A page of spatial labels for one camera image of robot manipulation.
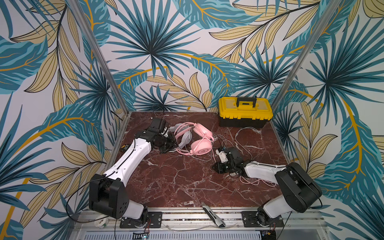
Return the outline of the pink headphones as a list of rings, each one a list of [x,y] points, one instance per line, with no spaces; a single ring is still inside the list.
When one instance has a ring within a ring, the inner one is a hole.
[[[177,150],[179,144],[177,143],[177,147],[175,149],[176,152],[185,156],[201,156],[213,150],[213,142],[215,139],[213,137],[213,133],[210,130],[199,123],[185,122],[182,124],[189,125],[192,130],[192,137],[193,133],[195,133],[200,137],[200,139],[194,141],[193,143],[190,142],[181,150]]]

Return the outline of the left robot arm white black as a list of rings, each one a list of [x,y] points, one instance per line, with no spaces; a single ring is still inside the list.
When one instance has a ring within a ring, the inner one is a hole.
[[[90,181],[89,208],[115,219],[144,218],[145,207],[129,199],[126,186],[139,163],[153,149],[166,153],[176,147],[173,133],[144,130],[136,134],[123,156],[104,174]]]

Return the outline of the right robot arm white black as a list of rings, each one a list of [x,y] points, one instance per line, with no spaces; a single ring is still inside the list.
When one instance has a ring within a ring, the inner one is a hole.
[[[237,148],[220,147],[216,150],[220,158],[213,165],[219,174],[236,174],[239,177],[254,178],[279,186],[281,195],[269,200],[258,208],[260,225],[282,214],[296,211],[304,213],[322,196],[322,190],[308,173],[297,163],[271,165],[251,160],[243,160]]]

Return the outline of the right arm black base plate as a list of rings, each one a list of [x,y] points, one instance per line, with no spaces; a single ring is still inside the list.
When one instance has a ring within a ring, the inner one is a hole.
[[[274,219],[270,218],[264,212],[259,211],[243,211],[241,212],[242,221],[245,228],[256,228],[256,227],[283,227],[284,222],[281,216]]]

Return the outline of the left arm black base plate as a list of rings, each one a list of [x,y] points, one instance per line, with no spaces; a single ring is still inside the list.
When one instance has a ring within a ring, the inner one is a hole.
[[[144,212],[139,219],[122,218],[121,229],[159,229],[162,225],[162,212]]]

